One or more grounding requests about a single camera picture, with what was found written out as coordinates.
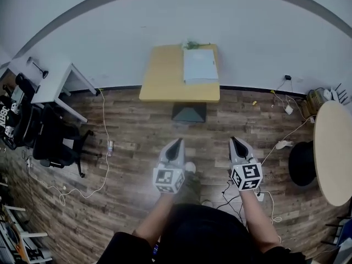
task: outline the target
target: black baseboard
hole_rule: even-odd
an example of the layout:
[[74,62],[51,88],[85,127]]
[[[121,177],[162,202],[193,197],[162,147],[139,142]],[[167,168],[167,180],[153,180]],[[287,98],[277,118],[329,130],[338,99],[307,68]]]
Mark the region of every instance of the black baseboard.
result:
[[[133,90],[133,89],[141,89],[142,85],[133,85],[133,86],[119,86],[119,87],[107,87],[107,88],[101,88],[103,91],[109,91],[109,90]],[[225,85],[220,85],[221,90],[236,90],[236,91],[251,91],[251,92],[261,92],[261,93],[270,93],[270,89],[262,89],[262,88],[251,88],[251,87],[240,87],[240,86],[225,86]],[[84,92],[89,92],[89,90],[79,90],[79,91],[72,91],[71,94],[78,94],[78,93],[84,93]],[[292,93],[292,92],[286,92],[286,91],[276,91],[276,94],[279,95],[288,95],[288,96],[293,96],[293,97],[302,97],[304,98],[306,95],[305,94],[300,94],[300,93]]]

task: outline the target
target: round wooden tabletop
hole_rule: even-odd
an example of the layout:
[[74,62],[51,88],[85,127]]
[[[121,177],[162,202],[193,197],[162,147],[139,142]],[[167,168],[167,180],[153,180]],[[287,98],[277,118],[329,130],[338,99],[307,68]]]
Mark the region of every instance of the round wooden tabletop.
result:
[[314,160],[324,197],[335,206],[346,203],[352,196],[352,115],[336,101],[318,111]]

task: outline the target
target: black round table base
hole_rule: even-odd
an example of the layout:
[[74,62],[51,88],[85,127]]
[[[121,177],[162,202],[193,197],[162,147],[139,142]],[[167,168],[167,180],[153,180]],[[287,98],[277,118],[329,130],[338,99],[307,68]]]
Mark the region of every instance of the black round table base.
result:
[[313,141],[300,142],[293,147],[288,168],[292,181],[298,186],[308,186],[315,180]]

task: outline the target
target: round table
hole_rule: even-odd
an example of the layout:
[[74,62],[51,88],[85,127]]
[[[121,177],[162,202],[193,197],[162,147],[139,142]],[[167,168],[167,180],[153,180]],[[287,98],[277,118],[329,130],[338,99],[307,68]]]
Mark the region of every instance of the round table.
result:
[[289,171],[299,186],[319,182],[326,200],[334,206],[352,196],[352,115],[336,101],[319,109],[314,140],[295,145],[289,157]]

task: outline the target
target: yellow table top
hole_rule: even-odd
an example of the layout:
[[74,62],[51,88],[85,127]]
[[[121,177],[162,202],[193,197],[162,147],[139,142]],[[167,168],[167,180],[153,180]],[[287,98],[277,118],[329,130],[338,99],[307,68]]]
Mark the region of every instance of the yellow table top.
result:
[[[216,45],[201,46],[200,49],[213,49],[219,71]],[[181,45],[158,46],[152,50],[139,99],[163,102],[218,102],[220,86],[218,82],[186,85],[183,81]]]
[[314,127],[314,158],[320,189],[335,206],[352,196],[352,116],[336,101],[319,109]]

